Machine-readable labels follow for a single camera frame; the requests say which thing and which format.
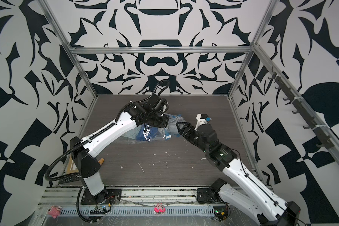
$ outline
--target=perforated metal strip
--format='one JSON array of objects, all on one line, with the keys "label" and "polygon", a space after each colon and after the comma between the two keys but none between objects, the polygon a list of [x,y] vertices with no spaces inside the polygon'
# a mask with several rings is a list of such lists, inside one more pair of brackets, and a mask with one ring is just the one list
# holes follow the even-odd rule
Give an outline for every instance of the perforated metal strip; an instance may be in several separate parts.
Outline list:
[{"label": "perforated metal strip", "polygon": [[[106,216],[112,217],[135,217],[135,216],[206,216],[213,217],[214,209],[212,206],[165,206],[166,211],[161,214],[154,212],[154,207],[112,207],[112,210]],[[81,214],[88,216],[90,210],[94,207],[81,207]],[[77,210],[74,207],[63,207],[60,213],[61,217],[77,216]]]}]

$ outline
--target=hook rack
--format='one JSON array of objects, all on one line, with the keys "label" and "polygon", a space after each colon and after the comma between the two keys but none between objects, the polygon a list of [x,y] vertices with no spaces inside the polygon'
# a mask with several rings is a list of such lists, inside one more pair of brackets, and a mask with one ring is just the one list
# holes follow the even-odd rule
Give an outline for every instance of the hook rack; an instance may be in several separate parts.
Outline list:
[{"label": "hook rack", "polygon": [[271,80],[271,79],[275,79],[275,77],[276,77],[276,73],[273,71],[273,75],[271,76],[271,78],[268,77],[267,79]]},{"label": "hook rack", "polygon": [[307,123],[307,126],[303,126],[303,128],[312,129],[321,141],[322,145],[326,147],[326,149],[334,147],[334,144],[330,140],[330,136],[326,135],[326,129],[323,129],[326,125],[324,125],[322,121],[316,119],[316,113],[314,112],[314,110],[297,92],[296,88],[293,87],[293,85],[288,81],[285,75],[273,75],[271,79],[274,79],[275,82],[279,85],[279,87],[275,87],[275,89],[281,89],[286,95],[286,98],[283,98],[283,100],[291,101],[291,103],[296,108],[296,111],[292,111],[293,114],[299,113],[304,121]]}]

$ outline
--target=black mounting plate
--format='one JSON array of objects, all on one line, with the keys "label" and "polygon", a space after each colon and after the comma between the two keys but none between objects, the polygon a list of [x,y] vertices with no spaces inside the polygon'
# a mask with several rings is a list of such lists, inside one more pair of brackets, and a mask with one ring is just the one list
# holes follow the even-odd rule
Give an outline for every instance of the black mounting plate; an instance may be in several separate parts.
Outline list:
[{"label": "black mounting plate", "polygon": [[79,177],[77,177],[77,175],[72,175],[72,176],[60,179],[59,184],[69,183],[69,182],[78,181],[78,180],[80,179]]},{"label": "black mounting plate", "polygon": [[214,202],[216,199],[215,195],[209,188],[197,188],[196,200],[199,203]]},{"label": "black mounting plate", "polygon": [[103,202],[103,204],[113,204],[115,200],[120,200],[122,189],[107,189],[107,192],[102,191],[96,196],[92,196],[88,189],[84,190],[81,205],[94,205]]}]

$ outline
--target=orange object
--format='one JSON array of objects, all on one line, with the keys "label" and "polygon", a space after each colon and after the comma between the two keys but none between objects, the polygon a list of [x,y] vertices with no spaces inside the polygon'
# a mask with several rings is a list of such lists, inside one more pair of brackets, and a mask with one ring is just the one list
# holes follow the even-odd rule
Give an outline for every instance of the orange object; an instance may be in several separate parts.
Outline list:
[{"label": "orange object", "polygon": [[104,162],[104,158],[101,158],[98,162],[99,162],[100,165],[102,165],[103,162]]}]

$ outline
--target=metal hook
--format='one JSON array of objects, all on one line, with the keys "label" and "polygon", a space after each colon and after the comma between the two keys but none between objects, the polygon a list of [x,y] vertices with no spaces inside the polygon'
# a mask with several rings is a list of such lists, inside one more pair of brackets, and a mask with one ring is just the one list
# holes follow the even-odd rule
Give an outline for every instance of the metal hook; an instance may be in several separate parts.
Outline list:
[{"label": "metal hook", "polygon": [[267,79],[275,79],[275,77],[276,77],[276,73],[274,73],[272,76],[271,76],[271,78],[269,78],[269,77],[267,77]]}]

